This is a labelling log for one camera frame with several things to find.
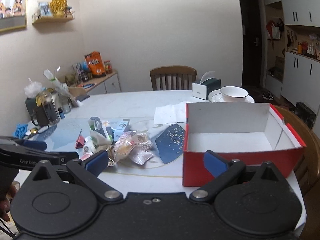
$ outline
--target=door handle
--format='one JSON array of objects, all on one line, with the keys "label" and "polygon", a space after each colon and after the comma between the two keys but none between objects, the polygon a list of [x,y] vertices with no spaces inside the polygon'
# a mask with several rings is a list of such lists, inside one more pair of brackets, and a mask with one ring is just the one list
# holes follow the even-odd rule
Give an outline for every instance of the door handle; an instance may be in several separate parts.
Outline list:
[{"label": "door handle", "polygon": [[253,43],[254,43],[254,44],[256,44],[256,46],[258,47],[258,46],[259,46],[259,44],[260,44],[260,42],[259,42],[259,38],[258,38],[258,37],[256,37],[256,41],[254,41]]}]

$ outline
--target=orange snack bag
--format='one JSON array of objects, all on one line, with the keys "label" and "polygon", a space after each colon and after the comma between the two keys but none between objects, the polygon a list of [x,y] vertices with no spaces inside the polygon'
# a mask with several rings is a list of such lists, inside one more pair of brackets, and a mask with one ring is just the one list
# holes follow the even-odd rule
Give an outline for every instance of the orange snack bag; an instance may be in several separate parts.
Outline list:
[{"label": "orange snack bag", "polygon": [[106,75],[100,52],[94,51],[84,57],[94,78],[104,77]]}]

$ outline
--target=open cardboard box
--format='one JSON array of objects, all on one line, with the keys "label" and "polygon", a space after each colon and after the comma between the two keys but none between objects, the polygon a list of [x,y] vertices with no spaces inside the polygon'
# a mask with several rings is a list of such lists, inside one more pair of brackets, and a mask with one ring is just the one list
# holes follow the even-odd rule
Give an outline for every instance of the open cardboard box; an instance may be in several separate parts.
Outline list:
[{"label": "open cardboard box", "polygon": [[186,107],[185,187],[201,187],[213,179],[204,167],[207,150],[247,165],[272,161],[288,177],[306,146],[270,104],[189,103]]}]

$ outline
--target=white paper napkin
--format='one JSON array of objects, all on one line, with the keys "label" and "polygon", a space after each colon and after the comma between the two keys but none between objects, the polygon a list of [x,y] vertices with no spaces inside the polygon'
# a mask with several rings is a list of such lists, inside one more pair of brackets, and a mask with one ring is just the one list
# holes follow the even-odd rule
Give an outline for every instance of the white paper napkin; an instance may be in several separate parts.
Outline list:
[{"label": "white paper napkin", "polygon": [[186,103],[190,103],[190,101],[181,102],[177,105],[157,107],[154,124],[186,122]]}]

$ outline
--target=white table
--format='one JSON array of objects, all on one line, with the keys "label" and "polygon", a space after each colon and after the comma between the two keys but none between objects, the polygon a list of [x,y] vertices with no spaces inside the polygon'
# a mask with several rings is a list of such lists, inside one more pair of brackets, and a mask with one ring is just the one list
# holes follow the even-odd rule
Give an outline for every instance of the white table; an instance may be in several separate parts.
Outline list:
[{"label": "white table", "polygon": [[[61,120],[61,123],[73,119],[89,119],[92,116],[97,116],[108,119],[128,118],[135,124],[140,123],[140,126],[142,124],[143,128],[150,128],[153,126],[156,107],[178,104],[183,101],[205,102],[204,100],[192,97],[192,91],[190,90],[96,95],[86,99],[82,107],[72,109],[71,113],[67,114],[64,120]],[[176,174],[170,174],[169,176],[150,175],[150,169],[140,169],[137,174],[132,174],[132,172],[129,172],[130,174],[124,172],[121,172],[121,174],[103,172],[99,176],[99,179],[122,192],[124,196],[126,196],[128,192],[186,192],[189,196],[195,188],[182,186],[182,176],[180,175],[182,174],[182,158],[174,162],[175,165],[181,165],[179,166],[180,173],[178,176],[176,176]],[[16,180],[23,183],[29,173],[28,171],[20,171]],[[299,235],[306,222],[306,209],[299,184],[293,172],[287,178],[287,181],[300,199],[303,207],[302,215],[296,228],[296,234]]]}]

